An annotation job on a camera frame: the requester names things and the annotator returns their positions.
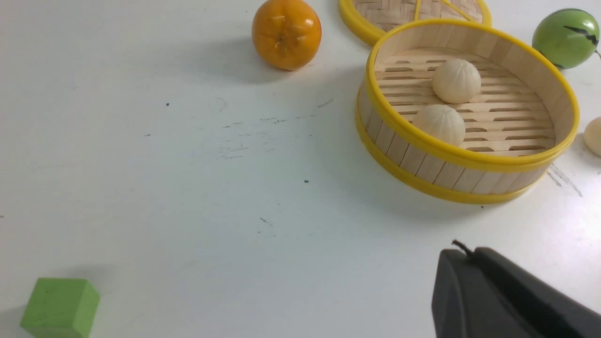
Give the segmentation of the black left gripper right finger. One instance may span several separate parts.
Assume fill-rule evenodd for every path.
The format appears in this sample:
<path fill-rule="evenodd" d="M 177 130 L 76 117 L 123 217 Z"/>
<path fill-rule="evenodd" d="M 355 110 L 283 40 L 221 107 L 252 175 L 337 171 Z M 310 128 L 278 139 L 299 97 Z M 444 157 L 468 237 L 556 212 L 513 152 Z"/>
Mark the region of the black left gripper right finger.
<path fill-rule="evenodd" d="M 545 338 L 598 338 L 600 314 L 567 297 L 487 247 L 473 251 L 473 262 L 530 327 Z"/>

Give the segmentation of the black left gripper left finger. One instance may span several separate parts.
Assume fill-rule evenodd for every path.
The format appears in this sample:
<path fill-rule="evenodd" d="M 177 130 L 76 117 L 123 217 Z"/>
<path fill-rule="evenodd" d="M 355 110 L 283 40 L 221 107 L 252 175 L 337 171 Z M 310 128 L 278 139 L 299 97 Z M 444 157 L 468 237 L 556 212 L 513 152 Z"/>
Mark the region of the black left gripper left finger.
<path fill-rule="evenodd" d="M 468 248 L 440 252 L 431 302 L 438 338 L 543 338 L 493 280 L 470 261 Z"/>

